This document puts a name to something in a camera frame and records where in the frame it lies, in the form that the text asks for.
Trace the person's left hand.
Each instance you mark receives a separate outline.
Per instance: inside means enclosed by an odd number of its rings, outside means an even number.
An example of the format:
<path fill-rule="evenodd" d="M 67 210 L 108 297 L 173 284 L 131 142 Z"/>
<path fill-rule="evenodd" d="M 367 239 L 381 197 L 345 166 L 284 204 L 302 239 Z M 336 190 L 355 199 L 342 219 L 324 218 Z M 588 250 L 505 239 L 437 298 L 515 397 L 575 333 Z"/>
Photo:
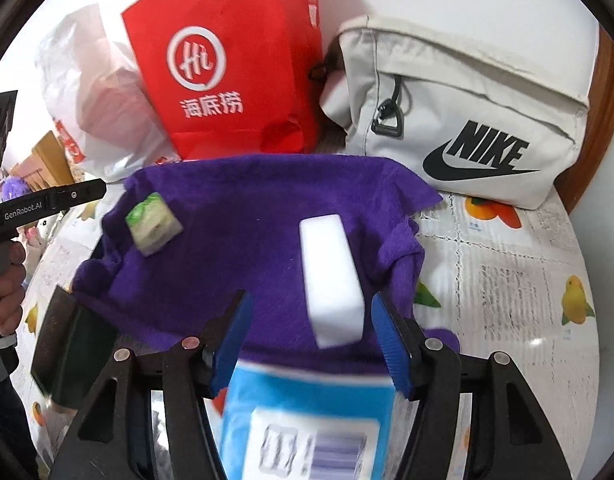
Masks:
<path fill-rule="evenodd" d="M 22 302 L 25 297 L 23 282 L 26 277 L 25 249 L 19 242 L 10 244 L 9 264 L 0 276 L 0 334 L 13 334 L 23 316 Z"/>

